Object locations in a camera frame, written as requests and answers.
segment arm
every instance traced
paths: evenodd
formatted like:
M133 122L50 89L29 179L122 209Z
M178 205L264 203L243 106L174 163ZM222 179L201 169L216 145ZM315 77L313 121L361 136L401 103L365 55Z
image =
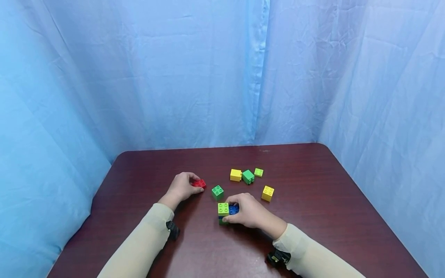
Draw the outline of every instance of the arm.
M287 269L304 278L363 278L364 276L340 257L317 243L292 224L265 209L249 193L227 198L228 203L238 203L239 213L224 217L228 223L239 223L249 228L259 228L274 241L278 250L291 254Z
M159 251L164 248L170 232L166 222L173 219L178 204L203 191L190 185L199 180L193 173L180 173L172 181L167 193L154 204L138 226L114 252L98 278L145 278Z

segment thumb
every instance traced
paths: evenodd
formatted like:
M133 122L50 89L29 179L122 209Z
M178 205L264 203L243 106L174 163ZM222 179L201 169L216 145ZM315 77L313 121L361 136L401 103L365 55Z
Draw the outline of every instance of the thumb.
M201 193L202 191L204 191L202 187L193 187L192 194L198 194Z
M228 215L223 217L222 221L230 224L238 224L241 221L241 216L239 214Z

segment left hand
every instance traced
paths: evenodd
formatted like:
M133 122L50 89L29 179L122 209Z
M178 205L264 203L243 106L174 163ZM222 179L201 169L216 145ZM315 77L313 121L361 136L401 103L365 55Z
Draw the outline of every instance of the left hand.
M200 178L190 172L182 172L177 174L170 184L167 193L159 200L158 203L170 207L173 211L181 201L188 199L193 194L198 194L204 189L202 187L194 187L190 181L198 181Z

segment hand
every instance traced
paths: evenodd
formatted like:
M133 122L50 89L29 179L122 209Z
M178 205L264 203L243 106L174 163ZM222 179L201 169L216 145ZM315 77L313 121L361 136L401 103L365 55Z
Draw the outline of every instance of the hand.
M170 184L167 193L158 201L175 210L181 201L188 199L193 194L198 194L204 189L202 187L194 187L190 180L198 181L200 178L194 173L182 172L177 174Z
M227 203L239 204L239 212L226 216L223 222L242 224L248 228L259 228L276 240L286 230L287 223L273 215L249 193L241 193L227 198Z

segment red lego brick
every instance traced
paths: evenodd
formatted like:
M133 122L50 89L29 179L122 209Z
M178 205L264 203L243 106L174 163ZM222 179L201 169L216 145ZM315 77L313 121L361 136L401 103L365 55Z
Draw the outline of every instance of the red lego brick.
M206 183L204 182L203 179L199 180L199 181L195 181L194 183L192 183L193 186L195 187L202 187L202 188L206 188Z

